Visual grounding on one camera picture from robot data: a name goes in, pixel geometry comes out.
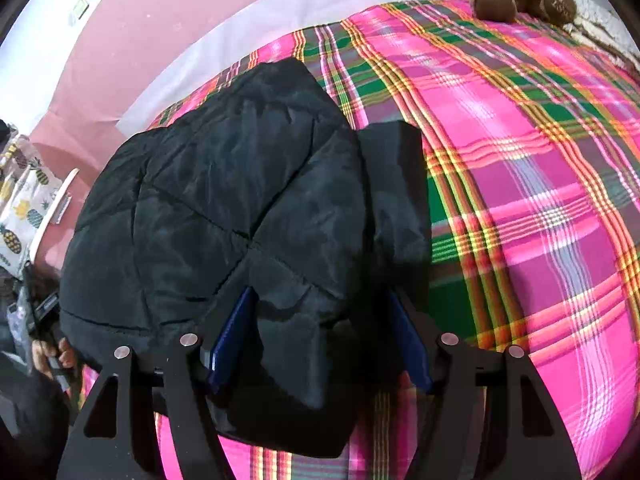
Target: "pink plaid blanket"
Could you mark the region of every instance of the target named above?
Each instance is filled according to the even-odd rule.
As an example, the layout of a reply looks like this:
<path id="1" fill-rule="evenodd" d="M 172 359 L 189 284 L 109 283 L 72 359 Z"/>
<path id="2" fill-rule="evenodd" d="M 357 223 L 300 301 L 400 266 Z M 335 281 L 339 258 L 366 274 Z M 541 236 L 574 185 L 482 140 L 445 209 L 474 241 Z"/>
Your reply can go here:
<path id="1" fill-rule="evenodd" d="M 638 405 L 638 86 L 528 16 L 501 25 L 473 19 L 466 0 L 401 2 L 287 34 L 152 126 L 175 121 L 257 63 L 289 56 L 353 127 L 402 119 L 422 129 L 430 314 L 482 348 L 528 349 L 584 478 L 594 478 Z M 334 460 L 224 439 L 223 447 L 239 479 L 400 479 L 428 409 L 404 377 L 396 393 L 363 406 Z M 180 478 L 169 422 L 157 420 L 167 476 Z"/>

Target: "pineapple print fabric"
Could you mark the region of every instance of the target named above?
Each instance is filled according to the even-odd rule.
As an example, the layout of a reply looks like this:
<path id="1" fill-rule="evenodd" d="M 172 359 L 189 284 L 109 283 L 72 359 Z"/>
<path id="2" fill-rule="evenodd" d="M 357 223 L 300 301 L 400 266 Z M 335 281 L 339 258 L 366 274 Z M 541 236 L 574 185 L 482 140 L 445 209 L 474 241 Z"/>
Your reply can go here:
<path id="1" fill-rule="evenodd" d="M 21 278 L 31 241 L 62 183 L 21 135 L 2 152 L 0 179 L 0 266 Z"/>

